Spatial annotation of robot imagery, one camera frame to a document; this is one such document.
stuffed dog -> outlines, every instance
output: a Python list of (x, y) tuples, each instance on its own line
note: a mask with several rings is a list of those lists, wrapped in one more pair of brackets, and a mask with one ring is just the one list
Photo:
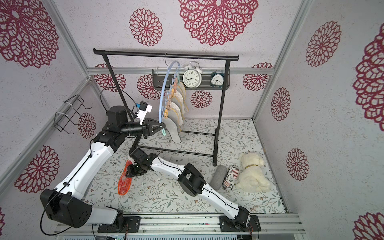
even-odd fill
[(265, 178), (260, 167), (264, 166), (264, 160), (255, 152), (241, 153), (239, 156), (243, 172), (239, 175), (236, 187), (245, 192), (270, 191), (270, 182)]

gray cylinder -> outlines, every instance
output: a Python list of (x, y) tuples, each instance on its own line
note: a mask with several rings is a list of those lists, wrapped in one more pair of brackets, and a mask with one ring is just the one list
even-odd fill
[(211, 185), (211, 187), (216, 191), (219, 190), (223, 185), (224, 179), (227, 176), (227, 172), (228, 172), (228, 169), (226, 166), (223, 166), (223, 165), (217, 166), (215, 175), (212, 178), (211, 183), (209, 185)]

white alarm clock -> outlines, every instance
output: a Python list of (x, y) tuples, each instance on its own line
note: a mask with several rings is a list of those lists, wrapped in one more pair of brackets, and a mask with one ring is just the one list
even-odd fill
[(191, 63), (197, 62), (192, 61), (187, 66), (185, 66), (185, 69), (188, 70), (185, 71), (183, 75), (183, 83), (188, 88), (197, 88), (201, 84), (201, 74), (203, 71), (200, 69), (200, 65), (198, 67), (194, 67), (191, 65)]
[(221, 87), (223, 86), (223, 84), (224, 84), (224, 74), (213, 72), (211, 74), (211, 85)]

zip tie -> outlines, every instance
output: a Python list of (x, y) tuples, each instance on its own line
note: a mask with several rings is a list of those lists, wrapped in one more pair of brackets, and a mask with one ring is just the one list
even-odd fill
[(68, 116), (68, 114), (57, 112), (57, 114), (64, 114), (65, 116)]

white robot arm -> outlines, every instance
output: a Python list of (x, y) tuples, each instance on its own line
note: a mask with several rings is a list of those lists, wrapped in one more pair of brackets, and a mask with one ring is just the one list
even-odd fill
[[(126, 136), (143, 135), (146, 138), (165, 128), (164, 124), (153, 119), (145, 119), (145, 114), (150, 111), (151, 106), (141, 105), (145, 108), (140, 107), (140, 121), (128, 122), (123, 106), (114, 106), (107, 111), (108, 122), (93, 139), (90, 150), (53, 190), (45, 189), (41, 193), (40, 199), (48, 218), (75, 228), (95, 223), (108, 225), (111, 232), (124, 228), (123, 211), (88, 205), (81, 199), (96, 173), (117, 151)], [(233, 221), (235, 228), (241, 231), (247, 229), (250, 221), (249, 211), (216, 192), (192, 164), (174, 164), (156, 154), (147, 155), (140, 148), (136, 148), (130, 156), (135, 160), (135, 164), (127, 169), (127, 177), (143, 175), (148, 170), (168, 174), (177, 179), (187, 194), (194, 197), (198, 195), (221, 209), (228, 219)]]

